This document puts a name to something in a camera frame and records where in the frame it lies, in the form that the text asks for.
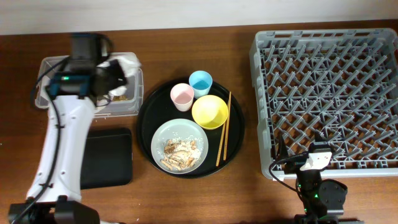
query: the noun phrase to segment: dish rack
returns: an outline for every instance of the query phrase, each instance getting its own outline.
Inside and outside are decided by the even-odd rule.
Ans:
[[[294,155],[315,133],[335,150],[322,177],[398,175],[397,46],[392,29],[258,32],[250,64],[264,176],[279,134]]]

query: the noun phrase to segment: pink cup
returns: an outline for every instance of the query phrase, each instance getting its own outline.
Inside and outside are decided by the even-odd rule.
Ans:
[[[187,111],[192,106],[193,88],[186,83],[177,84],[172,88],[170,97],[179,111]]]

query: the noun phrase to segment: black round tray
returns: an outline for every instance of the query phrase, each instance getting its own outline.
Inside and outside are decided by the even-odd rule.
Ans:
[[[138,114],[137,122],[137,139],[141,150],[148,160],[159,170],[166,174],[181,178],[198,178],[204,177],[222,169],[236,155],[242,146],[244,137],[244,118],[241,107],[232,95],[231,115],[229,118],[229,134],[228,134],[228,150],[226,160],[223,161],[223,153],[221,154],[220,165],[216,167],[218,147],[220,145],[221,132],[223,127],[214,130],[205,130],[209,142],[209,150],[206,159],[197,169],[187,174],[170,174],[161,169],[152,157],[150,143],[156,130],[167,121],[177,118],[189,119],[193,121],[192,111],[180,112],[174,106],[170,99],[170,91],[174,85],[178,83],[188,83],[187,78],[172,80],[149,95],[145,100]],[[213,82],[209,95],[216,95],[228,102],[229,91],[218,83]]]

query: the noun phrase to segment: blue cup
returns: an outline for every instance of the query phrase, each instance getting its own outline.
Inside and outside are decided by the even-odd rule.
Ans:
[[[189,85],[193,88],[194,97],[197,99],[209,94],[213,78],[205,71],[195,71],[189,76]]]

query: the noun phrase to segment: clear plastic container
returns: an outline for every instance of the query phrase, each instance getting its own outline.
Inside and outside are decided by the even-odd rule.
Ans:
[[[113,53],[112,56],[124,56],[124,58],[127,60],[138,62],[136,55],[132,52]],[[40,66],[39,75],[65,57],[67,56],[47,57],[43,59]],[[49,107],[49,99],[47,98],[43,87],[48,85],[50,79],[54,76],[54,73],[57,71],[57,69],[58,68],[49,72],[47,77],[43,77],[42,81],[39,83],[39,91],[35,99],[35,105],[38,108],[47,109]],[[142,105],[142,100],[144,97],[144,80],[142,77],[142,70],[139,68],[135,75],[127,77],[127,81],[127,90],[124,95],[128,100],[112,101],[107,106],[97,107],[95,118],[138,115],[138,111]]]

